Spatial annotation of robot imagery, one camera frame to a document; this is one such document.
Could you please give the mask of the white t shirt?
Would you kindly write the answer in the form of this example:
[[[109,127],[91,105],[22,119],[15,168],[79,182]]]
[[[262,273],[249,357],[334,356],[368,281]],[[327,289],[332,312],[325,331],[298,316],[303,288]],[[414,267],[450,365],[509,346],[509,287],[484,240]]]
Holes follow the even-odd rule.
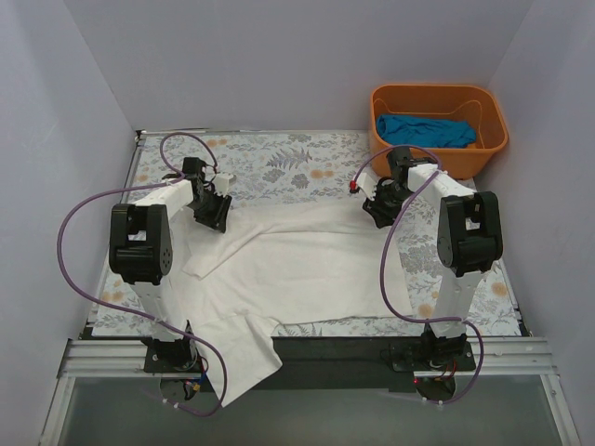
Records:
[[[259,347],[280,324],[412,313],[399,252],[352,199],[231,210],[227,230],[174,220],[174,297],[205,348]]]

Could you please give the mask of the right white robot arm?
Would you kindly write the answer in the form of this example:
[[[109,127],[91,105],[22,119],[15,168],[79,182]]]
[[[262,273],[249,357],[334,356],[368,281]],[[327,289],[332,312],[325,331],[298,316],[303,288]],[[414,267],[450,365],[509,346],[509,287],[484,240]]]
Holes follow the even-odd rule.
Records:
[[[382,150],[390,175],[374,181],[357,172],[350,192],[364,193],[363,210],[390,234],[418,197],[438,211],[436,249],[443,277],[436,306],[431,317],[420,321],[420,336],[390,351],[398,369],[420,365],[438,370],[473,362],[467,341],[469,309],[480,281],[503,253],[499,205],[494,193],[478,192],[452,179],[433,152],[426,151],[422,158],[412,152],[408,145]]]

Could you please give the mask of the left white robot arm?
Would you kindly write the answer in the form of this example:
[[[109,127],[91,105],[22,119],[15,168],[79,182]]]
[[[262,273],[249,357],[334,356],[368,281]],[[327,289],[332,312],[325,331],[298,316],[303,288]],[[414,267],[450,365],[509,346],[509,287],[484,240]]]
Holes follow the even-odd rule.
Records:
[[[184,265],[174,246],[174,220],[188,216],[194,225],[223,233],[235,176],[216,173],[205,179],[206,162],[186,157],[182,171],[135,203],[112,208],[109,265],[128,283],[144,311],[155,318],[146,342],[159,361],[180,372],[197,362],[198,350],[188,334],[190,323],[174,297],[171,280]]]

